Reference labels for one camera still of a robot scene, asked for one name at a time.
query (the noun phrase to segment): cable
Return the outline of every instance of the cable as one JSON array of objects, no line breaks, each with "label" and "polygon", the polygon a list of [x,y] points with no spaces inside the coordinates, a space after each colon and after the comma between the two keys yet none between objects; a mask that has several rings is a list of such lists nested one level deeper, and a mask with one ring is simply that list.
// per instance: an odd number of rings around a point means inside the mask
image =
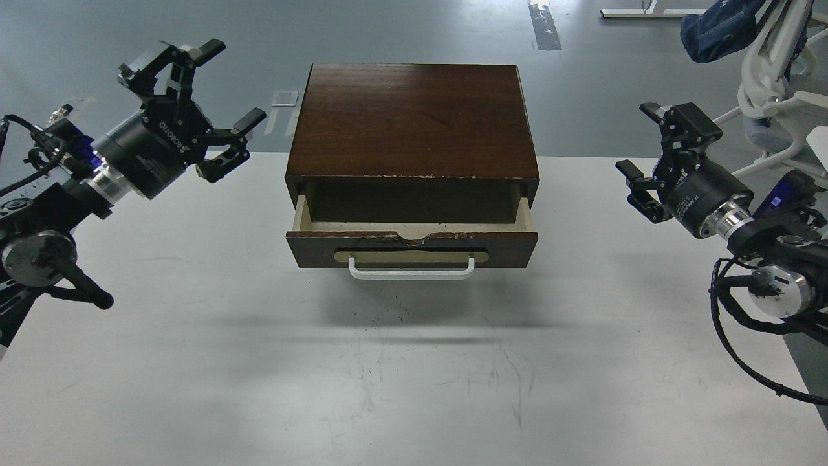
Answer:
[{"label": "cable", "polygon": [[[28,129],[29,133],[31,133],[32,136],[39,134],[41,132],[41,130],[38,129],[34,124],[29,123],[25,119],[22,119],[15,114],[4,115],[2,117],[2,122],[0,122],[0,157],[2,156],[2,148],[6,143],[6,133],[8,132],[9,122],[17,123],[21,125],[23,128]],[[63,158],[64,154],[66,154],[66,149],[68,148],[69,144],[62,138],[57,139],[60,141],[60,146],[51,155],[51,157],[49,158],[49,162],[46,163],[46,165],[44,165],[43,167],[38,168],[33,174],[29,175],[28,177],[25,177],[20,181],[14,182],[4,187],[3,189],[0,189],[0,197],[6,196],[9,192],[15,191],[20,187],[24,187],[26,184],[33,182],[37,178],[46,175],[53,168],[57,167],[58,164],[60,164],[60,160]]]},{"label": "cable", "polygon": [[[728,264],[722,269],[720,273],[719,268],[723,262],[727,262]],[[713,275],[710,279],[710,313],[713,317],[713,327],[715,328],[716,335],[719,336],[719,340],[722,342],[722,346],[724,346],[724,349],[727,351],[730,357],[732,357],[733,360],[736,361],[736,364],[738,364],[739,367],[741,367],[741,369],[745,371],[745,373],[751,376],[755,381],[776,392],[777,396],[787,396],[789,398],[793,398],[794,400],[812,403],[813,405],[828,405],[828,398],[824,398],[822,396],[814,396],[809,393],[794,390],[792,388],[782,385],[781,383],[768,379],[762,374],[756,372],[751,366],[748,366],[748,364],[742,361],[739,355],[736,354],[736,351],[730,345],[730,341],[728,340],[727,335],[725,335],[725,329],[722,327],[719,310],[719,297],[716,289],[716,285],[718,284],[718,282],[721,279],[723,279],[725,275],[727,275],[728,270],[730,270],[730,267],[733,266],[733,264],[738,264],[735,258],[717,260],[715,266],[713,267]]]}]

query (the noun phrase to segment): white table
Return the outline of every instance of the white table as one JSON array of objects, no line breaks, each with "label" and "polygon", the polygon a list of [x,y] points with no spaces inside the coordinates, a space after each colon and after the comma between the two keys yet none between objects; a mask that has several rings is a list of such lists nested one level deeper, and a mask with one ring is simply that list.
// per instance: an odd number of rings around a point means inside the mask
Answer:
[{"label": "white table", "polygon": [[[540,158],[529,267],[442,283],[298,269],[285,161],[254,154],[216,185],[188,172],[81,225],[80,265],[116,304],[36,303],[0,361],[0,464],[828,456],[814,407],[753,382],[715,336],[724,242],[651,225],[614,160]],[[804,388],[780,337],[727,328]]]}]

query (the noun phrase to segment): drawer handle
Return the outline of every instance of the drawer handle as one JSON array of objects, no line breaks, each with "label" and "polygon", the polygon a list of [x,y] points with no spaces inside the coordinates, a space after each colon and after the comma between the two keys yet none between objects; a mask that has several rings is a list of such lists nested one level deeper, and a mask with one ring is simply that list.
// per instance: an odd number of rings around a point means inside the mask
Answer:
[{"label": "drawer handle", "polygon": [[360,270],[350,256],[348,270],[360,280],[463,280],[474,272],[474,256],[469,255],[469,266],[462,270]]}]

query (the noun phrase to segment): wooden drawer cabinet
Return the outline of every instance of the wooden drawer cabinet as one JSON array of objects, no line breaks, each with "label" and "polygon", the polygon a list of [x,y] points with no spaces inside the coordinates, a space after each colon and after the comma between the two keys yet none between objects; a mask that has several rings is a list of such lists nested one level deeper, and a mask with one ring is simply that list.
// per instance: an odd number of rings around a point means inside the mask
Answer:
[{"label": "wooden drawer cabinet", "polygon": [[285,180],[300,267],[525,267],[537,243],[516,66],[315,64]]}]

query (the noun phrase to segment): office chair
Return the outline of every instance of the office chair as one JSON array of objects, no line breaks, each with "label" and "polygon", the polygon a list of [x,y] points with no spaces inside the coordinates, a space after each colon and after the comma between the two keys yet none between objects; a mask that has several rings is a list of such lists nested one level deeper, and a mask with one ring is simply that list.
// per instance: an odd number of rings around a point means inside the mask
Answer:
[{"label": "office chair", "polygon": [[[821,141],[828,132],[818,130],[807,137],[815,127],[828,125],[828,81],[811,77],[816,67],[812,47],[828,36],[828,17],[811,15],[812,3],[813,0],[769,3],[759,34],[742,61],[742,82],[737,94],[739,107],[714,120],[722,124],[743,114],[745,135],[763,150],[762,157],[736,170],[736,177],[784,164],[810,174],[819,185],[828,187],[828,142]],[[809,16],[823,30],[808,39],[797,59],[797,67],[802,69],[788,79],[786,73],[790,72],[797,42]],[[819,163],[792,160],[811,140]]]}]

